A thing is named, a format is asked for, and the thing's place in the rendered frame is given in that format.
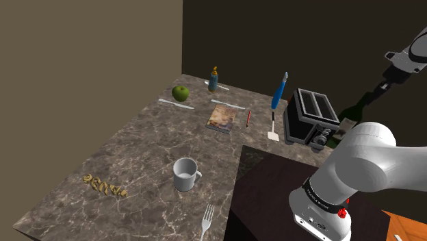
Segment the dark green wine bottle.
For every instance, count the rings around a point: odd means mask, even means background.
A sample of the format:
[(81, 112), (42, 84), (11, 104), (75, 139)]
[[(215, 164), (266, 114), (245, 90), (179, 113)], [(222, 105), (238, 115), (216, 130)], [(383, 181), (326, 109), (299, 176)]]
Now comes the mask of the dark green wine bottle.
[(346, 134), (361, 122), (363, 118), (363, 108), (366, 106), (367, 100), (371, 94), (371, 92), (366, 92), (356, 104), (344, 109), (339, 114), (339, 130), (336, 131), (327, 142), (326, 145), (328, 147), (334, 149), (344, 139)]

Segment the black toaster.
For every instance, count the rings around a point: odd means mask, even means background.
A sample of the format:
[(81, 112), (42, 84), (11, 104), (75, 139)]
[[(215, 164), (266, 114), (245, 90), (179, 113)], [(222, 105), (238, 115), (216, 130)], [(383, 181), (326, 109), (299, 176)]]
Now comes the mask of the black toaster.
[(295, 89), (283, 112), (285, 140), (319, 153), (339, 130), (339, 119), (325, 94)]

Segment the white knife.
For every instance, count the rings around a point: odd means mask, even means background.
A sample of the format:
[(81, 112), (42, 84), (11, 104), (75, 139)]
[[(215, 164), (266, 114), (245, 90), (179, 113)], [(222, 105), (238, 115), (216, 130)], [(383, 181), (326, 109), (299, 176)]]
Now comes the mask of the white knife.
[(218, 85), (218, 84), (217, 84), (217, 87), (218, 87), (218, 88), (222, 88), (222, 89), (224, 89), (224, 90), (230, 90), (229, 88), (226, 88), (226, 87), (224, 87), (224, 86), (220, 86), (220, 85)]
[(167, 101), (167, 100), (165, 100), (165, 99), (158, 99), (158, 101), (160, 101), (160, 102), (162, 102), (162, 103), (169, 103), (169, 104), (173, 104), (173, 105), (175, 105), (175, 106), (177, 106), (177, 107), (182, 107), (182, 108), (186, 108), (186, 109), (194, 110), (194, 107), (191, 107), (191, 106), (188, 106), (188, 105), (183, 105), (183, 104), (180, 104), (180, 103), (175, 103), (175, 102), (172, 102), (172, 101)]
[(221, 101), (218, 101), (218, 100), (215, 100), (215, 99), (211, 99), (211, 102), (213, 102), (213, 103), (219, 103), (219, 104), (223, 104), (223, 105), (227, 105), (229, 107), (233, 107), (233, 108), (237, 108), (237, 109), (241, 109), (241, 110), (245, 110), (244, 107), (240, 107), (238, 105), (233, 105), (233, 104), (230, 104), (230, 103), (221, 102)]

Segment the dark robot stand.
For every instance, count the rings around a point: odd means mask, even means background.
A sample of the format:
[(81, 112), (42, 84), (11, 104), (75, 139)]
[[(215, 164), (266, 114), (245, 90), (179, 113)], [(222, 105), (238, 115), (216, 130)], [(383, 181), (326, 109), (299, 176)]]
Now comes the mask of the dark robot stand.
[[(299, 227), (289, 194), (316, 167), (244, 146), (224, 241), (319, 241)], [(350, 197), (351, 241), (386, 241), (390, 217), (361, 193)]]

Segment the brown book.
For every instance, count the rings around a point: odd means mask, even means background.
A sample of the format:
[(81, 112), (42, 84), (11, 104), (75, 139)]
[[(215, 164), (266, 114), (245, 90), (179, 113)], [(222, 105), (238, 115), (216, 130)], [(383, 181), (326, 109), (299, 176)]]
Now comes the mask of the brown book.
[(236, 114), (237, 109), (227, 105), (216, 104), (205, 126), (208, 129), (230, 134)]

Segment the blue bottle with yellow cap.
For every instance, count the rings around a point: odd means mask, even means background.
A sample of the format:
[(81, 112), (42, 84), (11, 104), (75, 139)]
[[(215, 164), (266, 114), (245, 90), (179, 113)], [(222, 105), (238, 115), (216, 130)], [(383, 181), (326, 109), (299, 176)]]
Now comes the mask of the blue bottle with yellow cap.
[(210, 80), (208, 83), (208, 91), (215, 92), (218, 85), (218, 72), (217, 67), (215, 66), (213, 68), (213, 71), (211, 72)]

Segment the green apple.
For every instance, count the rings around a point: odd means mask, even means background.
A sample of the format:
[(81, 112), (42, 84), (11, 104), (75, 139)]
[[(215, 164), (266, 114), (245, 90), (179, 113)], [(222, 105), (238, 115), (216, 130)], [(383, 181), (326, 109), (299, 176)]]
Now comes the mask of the green apple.
[(171, 93), (176, 101), (184, 102), (188, 98), (190, 91), (185, 86), (175, 86)]

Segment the white mug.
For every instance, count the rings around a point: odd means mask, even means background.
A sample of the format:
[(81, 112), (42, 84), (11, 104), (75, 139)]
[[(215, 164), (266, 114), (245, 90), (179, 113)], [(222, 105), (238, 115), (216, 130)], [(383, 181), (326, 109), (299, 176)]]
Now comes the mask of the white mug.
[(182, 157), (177, 160), (173, 165), (172, 171), (174, 175), (173, 184), (179, 192), (191, 190), (203, 176), (198, 170), (197, 163), (189, 157)]

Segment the silver fork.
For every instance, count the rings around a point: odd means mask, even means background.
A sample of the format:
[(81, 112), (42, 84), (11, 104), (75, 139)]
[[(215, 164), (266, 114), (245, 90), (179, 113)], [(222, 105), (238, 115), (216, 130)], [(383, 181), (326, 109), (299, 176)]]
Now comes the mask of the silver fork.
[(214, 214), (214, 206), (208, 204), (207, 208), (205, 210), (205, 213), (203, 215), (203, 219), (201, 221), (202, 232), (201, 232), (199, 241), (203, 241), (203, 237), (205, 235), (205, 232), (211, 227), (213, 214)]

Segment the blue-handled white spatula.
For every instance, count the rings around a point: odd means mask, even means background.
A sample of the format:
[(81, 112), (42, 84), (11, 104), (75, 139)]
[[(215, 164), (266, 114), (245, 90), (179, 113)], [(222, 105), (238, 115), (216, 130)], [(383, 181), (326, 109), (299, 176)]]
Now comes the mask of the blue-handled white spatula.
[(281, 82), (281, 85), (276, 89), (276, 92), (274, 93), (272, 102), (271, 102), (271, 108), (272, 108), (272, 131), (268, 132), (268, 138), (270, 140), (279, 141), (279, 135), (274, 132), (274, 120), (275, 120), (275, 114), (274, 110), (276, 109), (277, 105), (279, 104), (279, 101), (283, 94), (283, 89), (285, 87), (285, 84), (287, 82), (288, 78), (288, 72), (285, 73), (283, 80)]

